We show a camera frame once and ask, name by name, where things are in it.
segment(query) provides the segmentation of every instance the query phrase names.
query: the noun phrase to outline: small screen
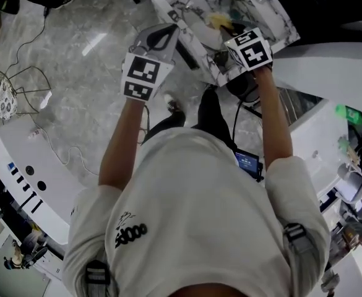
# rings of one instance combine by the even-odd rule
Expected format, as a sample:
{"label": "small screen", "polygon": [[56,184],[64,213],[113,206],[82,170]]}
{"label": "small screen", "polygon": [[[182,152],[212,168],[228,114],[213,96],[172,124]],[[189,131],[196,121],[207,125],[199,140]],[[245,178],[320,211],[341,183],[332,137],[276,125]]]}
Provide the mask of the small screen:
{"label": "small screen", "polygon": [[241,154],[241,153],[238,153],[236,152],[236,158],[237,158],[237,161],[238,161],[238,166],[243,169],[243,170],[246,170],[246,171],[250,171],[250,172],[253,172],[253,173],[257,173],[258,172],[258,161],[253,158],[253,157],[250,157],[250,156],[247,156],[247,155],[244,155],[244,154]]}

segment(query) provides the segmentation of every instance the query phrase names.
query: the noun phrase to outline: hand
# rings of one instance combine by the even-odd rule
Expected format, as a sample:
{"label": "hand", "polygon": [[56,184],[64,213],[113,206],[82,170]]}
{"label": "hand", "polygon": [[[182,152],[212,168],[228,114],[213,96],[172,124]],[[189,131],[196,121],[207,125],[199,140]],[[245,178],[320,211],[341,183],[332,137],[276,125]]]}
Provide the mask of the hand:
{"label": "hand", "polygon": [[258,80],[258,85],[260,84],[260,80],[267,80],[273,78],[272,71],[267,66],[258,67],[257,69],[254,69],[253,72],[255,75],[255,79]]}
{"label": "hand", "polygon": [[138,106],[144,106],[146,104],[146,102],[141,101],[141,100],[137,100],[137,99],[133,99],[130,97],[126,97],[126,101],[128,101],[130,103],[130,105],[133,105],[134,107],[138,107]]}

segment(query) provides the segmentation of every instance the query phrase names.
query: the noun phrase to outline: white t-shirt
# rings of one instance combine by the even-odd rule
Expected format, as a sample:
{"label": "white t-shirt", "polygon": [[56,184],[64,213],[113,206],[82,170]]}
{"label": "white t-shirt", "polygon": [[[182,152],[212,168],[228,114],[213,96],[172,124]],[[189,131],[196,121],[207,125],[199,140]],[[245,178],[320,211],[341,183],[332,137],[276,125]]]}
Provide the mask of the white t-shirt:
{"label": "white t-shirt", "polygon": [[105,245],[120,296],[168,296],[200,283],[249,297],[290,296],[277,217],[314,230],[322,260],[329,231],[302,159],[274,161],[265,184],[238,168],[233,152],[210,134],[163,131],[139,150],[123,192],[100,186],[79,196],[64,284],[83,296],[85,265]]}

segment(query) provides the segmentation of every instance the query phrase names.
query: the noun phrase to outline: strap buckle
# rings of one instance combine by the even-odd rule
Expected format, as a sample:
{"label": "strap buckle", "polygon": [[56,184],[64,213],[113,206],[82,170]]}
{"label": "strap buckle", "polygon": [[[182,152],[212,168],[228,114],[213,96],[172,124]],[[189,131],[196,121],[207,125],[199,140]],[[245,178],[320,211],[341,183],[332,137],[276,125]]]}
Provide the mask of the strap buckle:
{"label": "strap buckle", "polygon": [[93,260],[86,265],[85,281],[88,284],[109,285],[111,277],[108,267],[99,260]]}
{"label": "strap buckle", "polygon": [[288,242],[292,244],[297,253],[301,254],[313,248],[303,225],[299,223],[289,223],[285,226],[284,231]]}

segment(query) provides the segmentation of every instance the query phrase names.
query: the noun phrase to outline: shoe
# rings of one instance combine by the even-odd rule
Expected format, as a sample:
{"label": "shoe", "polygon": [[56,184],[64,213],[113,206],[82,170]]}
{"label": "shoe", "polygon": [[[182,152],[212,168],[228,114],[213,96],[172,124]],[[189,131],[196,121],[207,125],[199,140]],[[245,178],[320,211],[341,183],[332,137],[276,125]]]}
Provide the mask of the shoe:
{"label": "shoe", "polygon": [[63,0],[62,4],[60,6],[54,7],[53,9],[58,10],[58,9],[64,7],[64,6],[67,6],[68,4],[71,4],[72,2],[74,2],[74,0]]}
{"label": "shoe", "polygon": [[164,94],[164,101],[167,104],[167,110],[172,114],[174,112],[183,112],[182,106],[177,99],[170,93]]}

